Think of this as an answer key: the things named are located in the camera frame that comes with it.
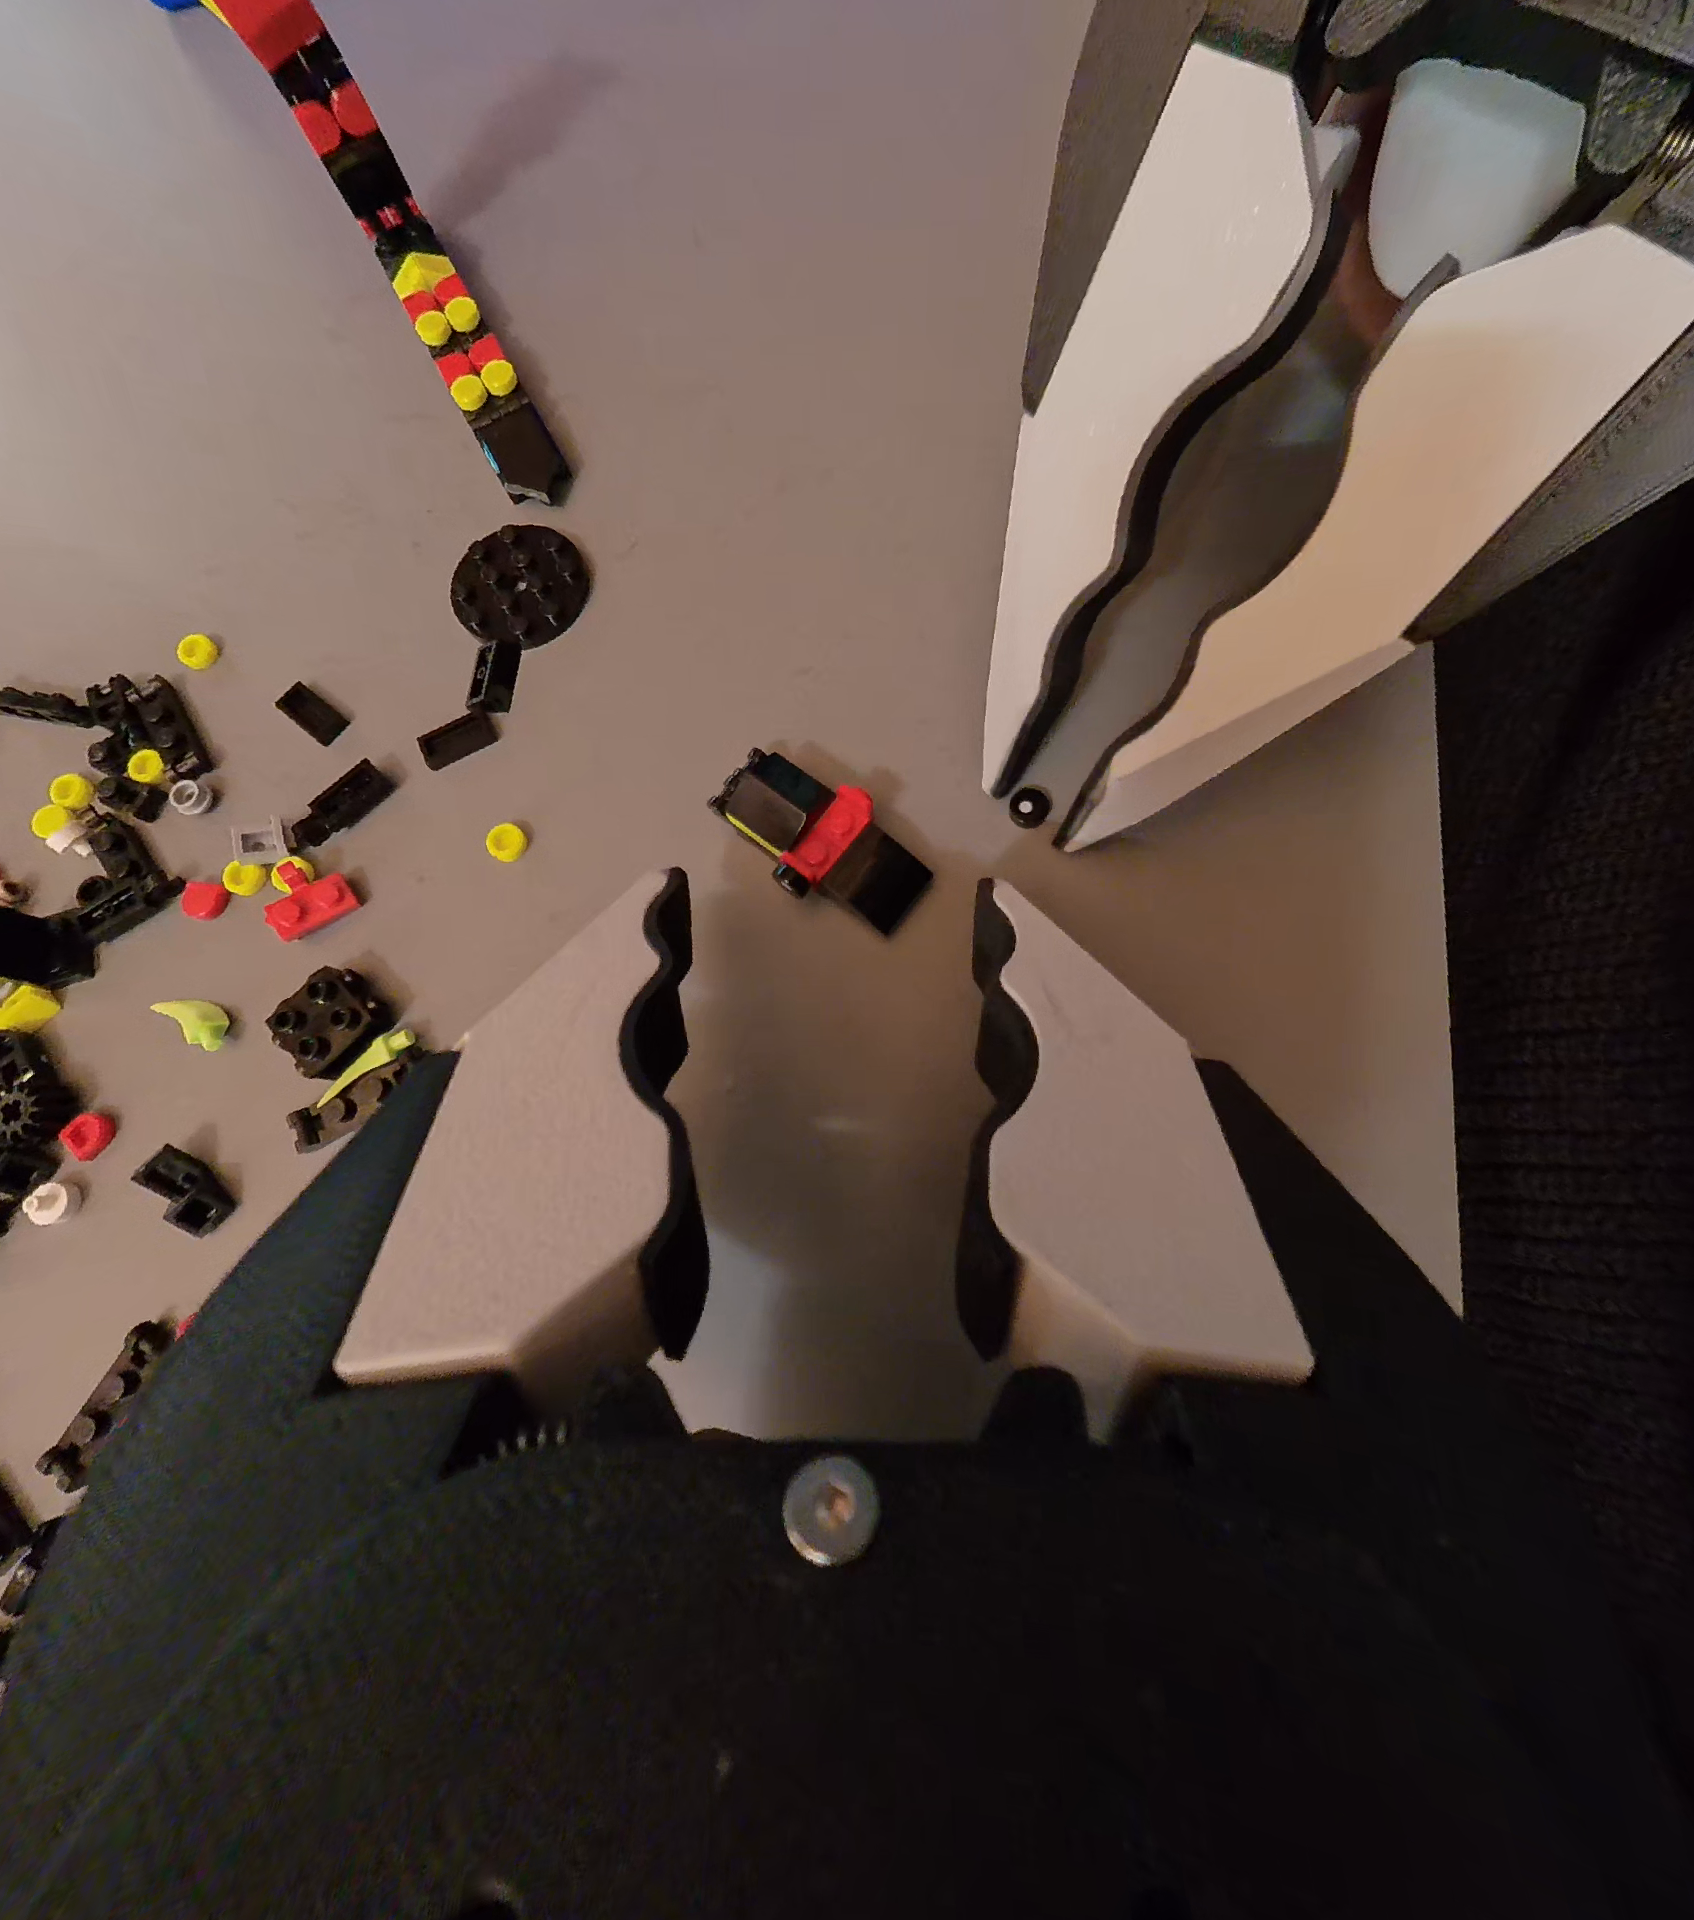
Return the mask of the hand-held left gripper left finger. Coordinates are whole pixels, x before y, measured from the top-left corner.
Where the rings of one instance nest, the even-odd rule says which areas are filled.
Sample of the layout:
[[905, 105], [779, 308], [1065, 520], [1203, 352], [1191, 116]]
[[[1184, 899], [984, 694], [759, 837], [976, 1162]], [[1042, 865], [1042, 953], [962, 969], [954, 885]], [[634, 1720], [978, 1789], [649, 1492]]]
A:
[[589, 1385], [690, 1351], [710, 1237], [667, 1096], [690, 958], [690, 877], [652, 870], [465, 1034], [340, 1381]]

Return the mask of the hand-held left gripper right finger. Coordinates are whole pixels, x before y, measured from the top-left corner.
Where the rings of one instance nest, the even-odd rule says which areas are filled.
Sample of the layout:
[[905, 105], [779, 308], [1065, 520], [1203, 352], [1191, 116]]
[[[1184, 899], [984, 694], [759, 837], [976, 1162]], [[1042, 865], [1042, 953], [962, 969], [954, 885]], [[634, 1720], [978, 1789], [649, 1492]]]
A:
[[986, 1093], [957, 1228], [978, 1358], [1073, 1385], [1313, 1378], [1189, 1044], [1003, 877], [976, 891]]

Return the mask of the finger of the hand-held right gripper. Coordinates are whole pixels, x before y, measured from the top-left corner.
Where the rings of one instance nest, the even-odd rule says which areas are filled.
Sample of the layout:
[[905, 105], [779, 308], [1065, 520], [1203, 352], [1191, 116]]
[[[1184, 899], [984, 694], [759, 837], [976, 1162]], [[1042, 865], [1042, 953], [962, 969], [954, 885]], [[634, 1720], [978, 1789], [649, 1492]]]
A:
[[1100, 611], [1140, 574], [1164, 487], [1327, 276], [1359, 139], [1290, 73], [1191, 41], [1042, 384], [1026, 402], [984, 694], [1003, 801], [1070, 706]]
[[1694, 325], [1694, 261], [1589, 227], [1425, 276], [1366, 364], [1340, 487], [1267, 585], [1203, 615], [1171, 702], [1085, 784], [1081, 854], [1415, 651], [1408, 627]]

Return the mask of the small black red lego assembly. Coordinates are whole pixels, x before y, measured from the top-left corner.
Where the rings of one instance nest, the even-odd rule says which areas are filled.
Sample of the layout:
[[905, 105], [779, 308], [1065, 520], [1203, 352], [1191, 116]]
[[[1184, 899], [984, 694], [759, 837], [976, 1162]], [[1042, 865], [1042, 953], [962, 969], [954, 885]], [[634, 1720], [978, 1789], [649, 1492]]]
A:
[[931, 870], [878, 823], [871, 789], [829, 788], [783, 752], [748, 750], [710, 812], [775, 863], [790, 899], [833, 899], [882, 938], [931, 886]]

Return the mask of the pile of loose lego pieces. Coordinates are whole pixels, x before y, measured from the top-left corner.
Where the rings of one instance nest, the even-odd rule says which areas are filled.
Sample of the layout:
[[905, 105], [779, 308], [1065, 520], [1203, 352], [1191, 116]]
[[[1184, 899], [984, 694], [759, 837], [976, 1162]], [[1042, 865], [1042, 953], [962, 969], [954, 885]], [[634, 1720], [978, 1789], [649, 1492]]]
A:
[[[50, 784], [29, 832], [50, 854], [74, 854], [90, 876], [67, 910], [38, 917], [29, 891], [0, 870], [0, 1242], [17, 1221], [38, 1230], [61, 1228], [83, 1189], [61, 1174], [67, 1162], [91, 1169], [115, 1141], [118, 1121], [91, 1109], [58, 1069], [43, 1034], [61, 1012], [61, 994], [90, 984], [96, 953], [118, 938], [176, 910], [192, 925], [217, 921], [234, 899], [270, 891], [263, 925], [277, 941], [306, 941], [352, 913], [360, 891], [348, 876], [324, 876], [311, 854], [366, 823], [388, 797], [392, 777], [357, 762], [316, 789], [290, 828], [269, 823], [234, 832], [234, 863], [213, 877], [170, 876], [144, 823], [167, 812], [195, 819], [217, 789], [217, 756], [195, 716], [167, 676], [104, 676], [80, 699], [58, 692], [0, 685], [0, 716], [50, 730], [96, 733], [90, 775]], [[421, 1058], [413, 1031], [375, 984], [352, 968], [316, 968], [269, 1017], [269, 1044], [316, 1093], [285, 1118], [298, 1153], [352, 1137]], [[130, 1186], [163, 1207], [163, 1228], [187, 1237], [213, 1234], [234, 1213], [228, 1174], [187, 1145], [163, 1141]], [[91, 1459], [123, 1430], [127, 1411], [152, 1385], [161, 1358], [182, 1344], [192, 1320], [133, 1324], [99, 1385], [83, 1399], [67, 1430], [38, 1454], [32, 1473], [74, 1499], [91, 1483]], [[17, 1625], [48, 1567], [50, 1545], [67, 1516], [29, 1521], [24, 1507], [0, 1477], [0, 1676]]]

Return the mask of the black round lego plate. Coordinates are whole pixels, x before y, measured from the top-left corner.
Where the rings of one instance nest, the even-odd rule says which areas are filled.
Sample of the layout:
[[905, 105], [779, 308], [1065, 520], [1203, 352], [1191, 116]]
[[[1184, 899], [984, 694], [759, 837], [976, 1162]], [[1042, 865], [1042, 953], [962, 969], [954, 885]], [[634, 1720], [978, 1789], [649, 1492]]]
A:
[[582, 621], [589, 593], [589, 556], [550, 524], [508, 524], [450, 564], [450, 615], [476, 639], [540, 650]]

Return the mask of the long lego snake model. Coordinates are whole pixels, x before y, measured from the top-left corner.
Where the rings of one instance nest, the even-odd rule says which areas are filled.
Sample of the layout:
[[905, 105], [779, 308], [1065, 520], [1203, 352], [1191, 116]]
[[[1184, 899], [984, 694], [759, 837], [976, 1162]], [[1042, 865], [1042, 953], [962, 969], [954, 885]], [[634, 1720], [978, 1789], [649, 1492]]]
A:
[[413, 200], [316, 7], [311, 0], [209, 0], [205, 7], [255, 53], [324, 158], [498, 487], [515, 501], [561, 508], [575, 488], [571, 456]]

